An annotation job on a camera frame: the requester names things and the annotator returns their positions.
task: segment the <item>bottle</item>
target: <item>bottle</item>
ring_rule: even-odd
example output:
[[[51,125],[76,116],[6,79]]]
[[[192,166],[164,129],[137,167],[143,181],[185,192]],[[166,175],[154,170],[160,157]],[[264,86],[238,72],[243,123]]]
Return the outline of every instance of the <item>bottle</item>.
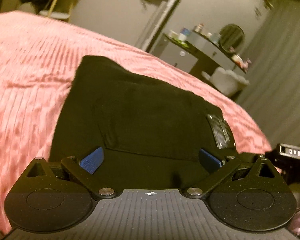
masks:
[[[204,27],[204,25],[202,25],[202,28],[201,28],[201,34],[202,34],[203,36],[208,37],[208,33],[209,33],[208,29],[207,29],[206,27]]]
[[[211,35],[209,39],[212,43],[218,45],[220,38],[221,35],[219,33],[213,33],[213,35]]]
[[[203,27],[203,24],[199,24],[196,27],[194,27],[194,31],[197,33],[201,33],[202,27]]]

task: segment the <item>mirror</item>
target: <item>mirror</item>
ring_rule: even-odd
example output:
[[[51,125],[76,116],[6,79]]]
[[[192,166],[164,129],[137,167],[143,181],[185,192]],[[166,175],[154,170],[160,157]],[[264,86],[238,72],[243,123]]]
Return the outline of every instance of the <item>mirror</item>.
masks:
[[[239,46],[243,44],[244,41],[243,30],[235,24],[224,26],[220,31],[220,35],[220,47],[228,53],[233,53],[230,49],[231,47],[237,51]]]

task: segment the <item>round black footplate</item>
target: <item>round black footplate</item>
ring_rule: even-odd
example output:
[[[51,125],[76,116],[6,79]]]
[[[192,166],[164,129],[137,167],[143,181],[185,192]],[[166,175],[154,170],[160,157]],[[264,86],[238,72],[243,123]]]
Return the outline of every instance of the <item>round black footplate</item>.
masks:
[[[31,178],[33,183],[28,185],[20,183],[7,195],[5,211],[12,225],[28,231],[57,231],[78,223],[91,211],[91,196],[84,187],[43,177]]]
[[[271,207],[273,205],[274,198],[265,190],[248,188],[238,193],[237,201],[246,208],[261,210]]]
[[[222,184],[211,193],[209,206],[220,220],[241,230],[279,228],[293,217],[296,202],[289,189],[271,188],[267,180],[259,178],[256,187],[244,180]]]

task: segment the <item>cabinet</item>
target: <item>cabinet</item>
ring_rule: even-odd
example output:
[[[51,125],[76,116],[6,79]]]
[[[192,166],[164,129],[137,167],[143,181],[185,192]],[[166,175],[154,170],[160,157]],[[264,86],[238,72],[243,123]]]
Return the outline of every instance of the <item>cabinet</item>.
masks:
[[[168,39],[165,35],[161,37],[160,41],[152,52],[152,55],[187,73],[190,72],[190,70],[198,61],[198,59],[189,51],[181,48],[173,42],[170,42],[170,39]]]

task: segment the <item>desk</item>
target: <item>desk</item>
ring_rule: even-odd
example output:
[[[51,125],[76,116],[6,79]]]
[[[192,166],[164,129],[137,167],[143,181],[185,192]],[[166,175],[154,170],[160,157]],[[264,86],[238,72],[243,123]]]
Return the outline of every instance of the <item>desk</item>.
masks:
[[[235,62],[223,53],[207,37],[192,32],[186,41],[188,48],[163,34],[152,54],[205,82],[201,75],[205,71],[212,75],[219,66],[234,69]]]

